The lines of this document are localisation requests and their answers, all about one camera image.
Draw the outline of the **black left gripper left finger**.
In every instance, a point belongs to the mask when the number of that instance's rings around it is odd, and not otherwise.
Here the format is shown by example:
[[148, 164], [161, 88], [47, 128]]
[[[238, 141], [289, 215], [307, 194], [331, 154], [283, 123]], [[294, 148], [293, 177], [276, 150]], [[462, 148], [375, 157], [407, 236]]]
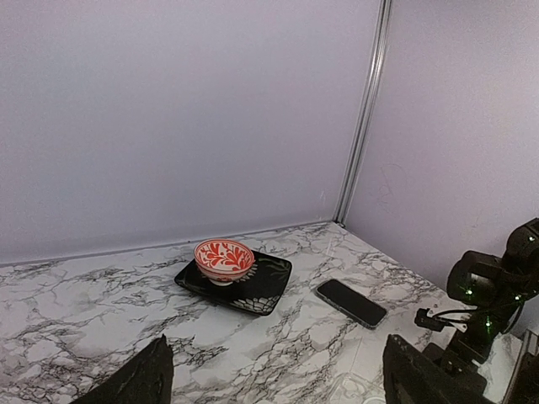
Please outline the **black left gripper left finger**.
[[173, 350], [163, 334], [127, 361], [103, 384], [72, 403], [170, 403]]

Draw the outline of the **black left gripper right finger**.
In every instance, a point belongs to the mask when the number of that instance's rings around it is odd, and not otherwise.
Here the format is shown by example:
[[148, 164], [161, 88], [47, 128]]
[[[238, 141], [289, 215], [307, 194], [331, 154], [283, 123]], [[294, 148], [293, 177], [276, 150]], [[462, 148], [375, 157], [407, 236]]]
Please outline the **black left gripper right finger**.
[[487, 403], [478, 375], [451, 375], [397, 334], [387, 337], [382, 355], [387, 403]]

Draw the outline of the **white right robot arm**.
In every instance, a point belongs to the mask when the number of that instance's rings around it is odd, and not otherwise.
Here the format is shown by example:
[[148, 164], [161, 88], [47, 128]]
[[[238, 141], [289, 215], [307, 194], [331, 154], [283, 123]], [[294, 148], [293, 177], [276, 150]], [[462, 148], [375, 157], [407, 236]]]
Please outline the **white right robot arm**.
[[483, 393], [486, 379], [478, 366], [488, 359], [494, 339], [509, 332], [520, 318], [527, 301], [538, 296], [538, 219], [510, 233], [502, 257], [469, 250], [453, 266], [446, 292], [467, 309], [430, 315], [419, 309], [414, 323], [441, 332], [461, 325], [442, 349], [431, 343], [424, 354], [455, 381]]

